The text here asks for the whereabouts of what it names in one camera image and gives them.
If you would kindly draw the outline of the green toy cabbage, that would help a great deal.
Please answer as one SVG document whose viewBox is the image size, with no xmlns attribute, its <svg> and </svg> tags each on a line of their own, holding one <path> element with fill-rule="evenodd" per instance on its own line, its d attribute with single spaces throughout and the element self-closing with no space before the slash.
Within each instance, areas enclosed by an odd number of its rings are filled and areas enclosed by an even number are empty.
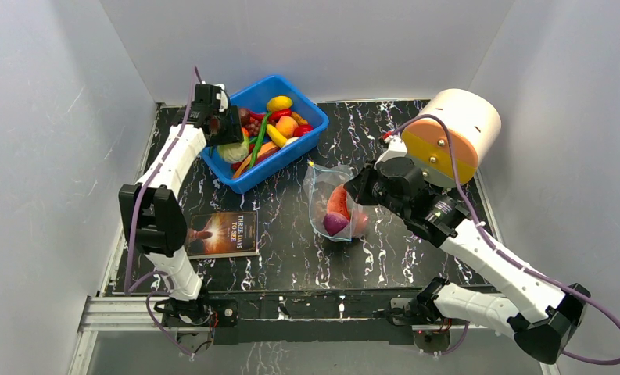
<svg viewBox="0 0 620 375">
<path fill-rule="evenodd" d="M 243 136 L 240 143 L 217 146 L 217 153 L 223 161 L 229 164 L 241 163 L 249 155 L 249 137 Z"/>
</svg>

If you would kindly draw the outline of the green toy bean pod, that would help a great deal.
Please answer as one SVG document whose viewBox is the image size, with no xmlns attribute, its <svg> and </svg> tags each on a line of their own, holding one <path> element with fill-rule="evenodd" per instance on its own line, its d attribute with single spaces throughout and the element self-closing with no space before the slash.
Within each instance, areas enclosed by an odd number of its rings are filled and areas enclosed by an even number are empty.
<svg viewBox="0 0 620 375">
<path fill-rule="evenodd" d="M 260 124 L 260 129 L 259 129 L 259 133 L 257 135 L 256 138 L 256 142 L 253 148 L 253 151 L 251 153 L 251 158 L 250 158 L 250 162 L 249 162 L 249 168 L 253 168 L 256 160 L 257 160 L 257 154 L 259 152 L 259 150 L 262 147 L 263 144 L 263 138 L 264 138 L 264 133 L 266 132 L 267 129 L 267 121 L 269 120 L 270 116 L 272 115 L 272 112 L 268 112 L 262 119 L 261 124 Z"/>
</svg>

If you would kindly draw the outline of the toy watermelon slice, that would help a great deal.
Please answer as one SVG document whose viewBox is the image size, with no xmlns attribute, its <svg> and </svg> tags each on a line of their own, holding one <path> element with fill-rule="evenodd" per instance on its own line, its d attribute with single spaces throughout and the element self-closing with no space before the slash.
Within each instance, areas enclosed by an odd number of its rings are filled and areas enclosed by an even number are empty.
<svg viewBox="0 0 620 375">
<path fill-rule="evenodd" d="M 338 212 L 343 214 L 347 219 L 351 219 L 349 209 L 347 207 L 347 191 L 344 188 L 344 184 L 340 184 L 332 191 L 328 203 L 327 213 Z"/>
</svg>

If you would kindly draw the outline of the clear zip top bag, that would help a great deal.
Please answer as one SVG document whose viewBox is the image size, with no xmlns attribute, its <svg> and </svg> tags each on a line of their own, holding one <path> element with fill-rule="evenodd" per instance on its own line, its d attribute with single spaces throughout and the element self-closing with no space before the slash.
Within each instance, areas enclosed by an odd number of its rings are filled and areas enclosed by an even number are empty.
<svg viewBox="0 0 620 375">
<path fill-rule="evenodd" d="M 345 189 L 353 177 L 348 166 L 320 166 L 309 161 L 303 191 L 309 199 L 314 231 L 330 241 L 351 241 L 366 234 L 368 217 Z"/>
</svg>

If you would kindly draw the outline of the purple toy eggplant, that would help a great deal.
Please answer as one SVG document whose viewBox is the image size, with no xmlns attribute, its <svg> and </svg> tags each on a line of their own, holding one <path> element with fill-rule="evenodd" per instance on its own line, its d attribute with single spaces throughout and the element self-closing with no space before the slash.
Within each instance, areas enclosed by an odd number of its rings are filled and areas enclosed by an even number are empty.
<svg viewBox="0 0 620 375">
<path fill-rule="evenodd" d="M 340 212 L 328 212 L 323 219 L 326 233 L 330 237 L 335 237 L 338 233 L 348 227 L 350 220 Z"/>
</svg>

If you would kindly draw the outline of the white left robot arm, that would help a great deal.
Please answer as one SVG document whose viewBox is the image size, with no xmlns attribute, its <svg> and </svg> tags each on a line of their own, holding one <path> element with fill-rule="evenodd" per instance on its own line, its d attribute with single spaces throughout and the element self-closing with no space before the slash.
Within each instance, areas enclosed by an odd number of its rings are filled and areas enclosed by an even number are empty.
<svg viewBox="0 0 620 375">
<path fill-rule="evenodd" d="M 194 84 L 181 122 L 170 133 L 152 165 L 134 184 L 118 193 L 127 241 L 124 292 L 144 281 L 132 279 L 134 255 L 143 254 L 167 284 L 169 296 L 184 301 L 181 315 L 193 325 L 208 321 L 210 302 L 199 296 L 202 280 L 193 270 L 185 242 L 188 224 L 177 201 L 194 161 L 207 147 L 243 141 L 238 107 L 231 104 L 222 84 Z"/>
</svg>

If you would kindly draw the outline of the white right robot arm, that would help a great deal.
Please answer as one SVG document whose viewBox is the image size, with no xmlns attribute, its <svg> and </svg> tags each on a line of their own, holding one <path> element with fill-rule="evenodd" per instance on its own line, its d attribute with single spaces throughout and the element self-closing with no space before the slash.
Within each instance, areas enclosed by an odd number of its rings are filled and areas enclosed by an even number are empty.
<svg viewBox="0 0 620 375">
<path fill-rule="evenodd" d="M 481 233 L 466 207 L 425 181 L 425 172 L 396 139 L 344 188 L 359 205 L 380 205 L 396 214 L 415 236 L 467 263 L 501 293 L 465 289 L 440 277 L 406 305 L 392 302 L 394 324 L 457 319 L 512 338 L 535 360 L 554 364 L 579 327 L 585 304 L 532 275 L 533 268 Z"/>
</svg>

